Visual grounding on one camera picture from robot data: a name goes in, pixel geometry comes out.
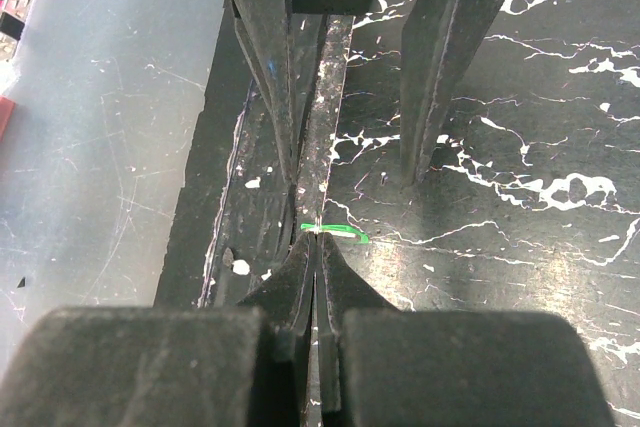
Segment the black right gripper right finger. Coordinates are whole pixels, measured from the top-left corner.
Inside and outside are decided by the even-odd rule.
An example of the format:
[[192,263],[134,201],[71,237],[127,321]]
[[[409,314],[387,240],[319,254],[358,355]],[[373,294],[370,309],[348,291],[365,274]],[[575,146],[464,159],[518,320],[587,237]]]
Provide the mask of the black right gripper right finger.
[[540,311],[406,312],[315,238],[322,417],[331,426],[610,426],[576,329]]

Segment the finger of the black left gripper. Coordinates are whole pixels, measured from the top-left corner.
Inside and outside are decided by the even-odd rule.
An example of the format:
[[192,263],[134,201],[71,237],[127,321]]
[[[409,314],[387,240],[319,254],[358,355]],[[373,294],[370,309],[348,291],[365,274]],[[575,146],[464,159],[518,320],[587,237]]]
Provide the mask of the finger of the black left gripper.
[[231,0],[236,36],[271,116],[282,177],[293,182],[295,75],[290,0]]
[[423,181],[453,90],[505,0],[416,0],[401,36],[402,181]]

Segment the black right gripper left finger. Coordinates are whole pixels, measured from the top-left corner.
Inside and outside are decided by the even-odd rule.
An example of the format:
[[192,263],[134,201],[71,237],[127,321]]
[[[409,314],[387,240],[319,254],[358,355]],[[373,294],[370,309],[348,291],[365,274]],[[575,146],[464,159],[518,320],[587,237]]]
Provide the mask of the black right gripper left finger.
[[314,250],[301,236],[234,306],[50,312],[2,380],[2,424],[302,425]]

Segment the key with green tag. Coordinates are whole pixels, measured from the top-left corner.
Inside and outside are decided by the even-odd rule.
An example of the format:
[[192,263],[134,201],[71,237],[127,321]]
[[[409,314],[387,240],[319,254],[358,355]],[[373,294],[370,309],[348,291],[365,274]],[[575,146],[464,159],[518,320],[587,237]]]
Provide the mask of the key with green tag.
[[303,232],[311,232],[314,234],[328,233],[334,237],[350,239],[357,244],[369,244],[370,237],[360,228],[350,224],[331,224],[324,223],[321,218],[316,218],[312,222],[303,222],[300,224],[300,230]]

